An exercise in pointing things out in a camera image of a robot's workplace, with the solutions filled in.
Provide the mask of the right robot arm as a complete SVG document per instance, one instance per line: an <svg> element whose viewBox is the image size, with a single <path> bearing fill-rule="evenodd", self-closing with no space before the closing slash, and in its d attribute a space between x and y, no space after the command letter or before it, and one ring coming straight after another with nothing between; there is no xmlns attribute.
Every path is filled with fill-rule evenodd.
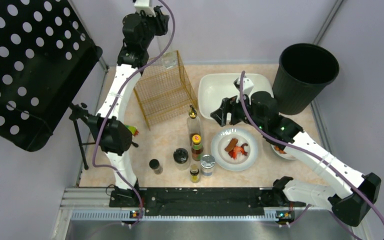
<svg viewBox="0 0 384 240"><path fill-rule="evenodd" d="M231 125L239 122L252 125L268 143L305 163L328 184L312 184L284 176L275 181L273 187L289 201L328 210L352 227L359 226L370 210L379 213L374 204L379 196L380 177L347 166L318 145L299 124L279 114L277 101L268 92L223 98L220 107L210 116L223 127L228 114L231 114Z"/></svg>

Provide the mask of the black lid glass jar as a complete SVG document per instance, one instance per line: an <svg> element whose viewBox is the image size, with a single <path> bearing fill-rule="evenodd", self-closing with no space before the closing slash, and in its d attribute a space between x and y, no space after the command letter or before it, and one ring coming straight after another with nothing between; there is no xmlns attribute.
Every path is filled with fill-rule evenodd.
<svg viewBox="0 0 384 240"><path fill-rule="evenodd" d="M189 153L185 148L177 148L173 153L173 159L180 171L187 170L190 167Z"/></svg>

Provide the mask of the oil bottle with dark liquid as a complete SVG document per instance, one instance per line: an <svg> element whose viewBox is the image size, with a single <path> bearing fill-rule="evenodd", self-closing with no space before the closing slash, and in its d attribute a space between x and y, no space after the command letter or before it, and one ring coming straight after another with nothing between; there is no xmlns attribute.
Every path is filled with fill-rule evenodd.
<svg viewBox="0 0 384 240"><path fill-rule="evenodd" d="M188 118L186 120L186 123L188 129L189 145L191 146L193 144L194 135L202 136L201 120L193 105L189 106Z"/></svg>

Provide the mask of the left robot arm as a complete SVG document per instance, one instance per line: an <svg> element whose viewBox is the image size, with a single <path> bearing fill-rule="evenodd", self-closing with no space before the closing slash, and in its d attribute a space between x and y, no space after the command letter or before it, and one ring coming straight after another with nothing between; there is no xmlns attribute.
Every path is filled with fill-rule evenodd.
<svg viewBox="0 0 384 240"><path fill-rule="evenodd" d="M92 165L111 169L115 187L136 194L137 177L134 174L129 149L133 146L133 133L124 124L125 113L135 85L144 70L157 58L149 59L148 47L152 40L164 36L174 24L173 13L164 14L161 6L135 4L135 13L122 20L121 50L117 56L115 77L104 103L87 125L95 140Z"/></svg>

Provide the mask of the clear oil bottle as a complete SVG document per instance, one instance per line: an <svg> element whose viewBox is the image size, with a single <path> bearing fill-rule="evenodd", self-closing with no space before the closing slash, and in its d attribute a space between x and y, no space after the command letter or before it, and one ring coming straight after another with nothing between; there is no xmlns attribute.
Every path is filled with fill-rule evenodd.
<svg viewBox="0 0 384 240"><path fill-rule="evenodd" d="M160 59L162 66L165 67L166 70L170 70L178 66L177 51L165 52Z"/></svg>

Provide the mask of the sauce bottle yellow cap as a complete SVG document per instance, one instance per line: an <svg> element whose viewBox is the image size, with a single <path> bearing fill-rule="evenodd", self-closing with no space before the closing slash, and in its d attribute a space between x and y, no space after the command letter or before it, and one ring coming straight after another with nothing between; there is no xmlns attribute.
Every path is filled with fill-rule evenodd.
<svg viewBox="0 0 384 240"><path fill-rule="evenodd" d="M192 153L192 159L194 161L200 161L203 156L203 144L202 144L202 137L199 134L194 134L191 137L191 153Z"/></svg>

